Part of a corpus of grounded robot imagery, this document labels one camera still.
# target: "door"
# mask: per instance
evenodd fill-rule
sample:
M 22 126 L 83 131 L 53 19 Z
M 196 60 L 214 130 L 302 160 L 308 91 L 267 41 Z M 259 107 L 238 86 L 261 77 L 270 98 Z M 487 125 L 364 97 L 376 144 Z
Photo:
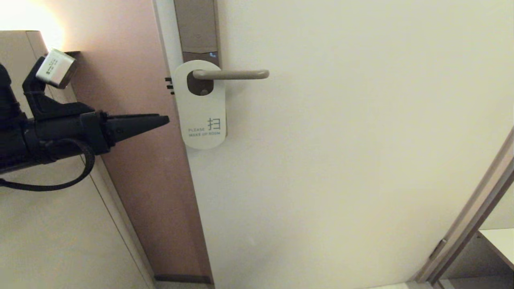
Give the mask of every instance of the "door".
M 271 75 L 188 150 L 216 287 L 413 278 L 512 126 L 513 8 L 219 0 L 221 68 Z
M 32 117 L 22 83 L 46 53 L 36 31 L 1 31 L 0 63 L 12 80 L 22 110 Z M 76 101 L 73 89 L 48 89 L 60 102 Z M 153 288 L 153 280 L 135 250 L 117 211 L 97 158 L 90 176 L 51 192 L 0 189 L 0 287 Z M 80 157 L 2 175 L 19 183 L 52 185 L 82 172 Z

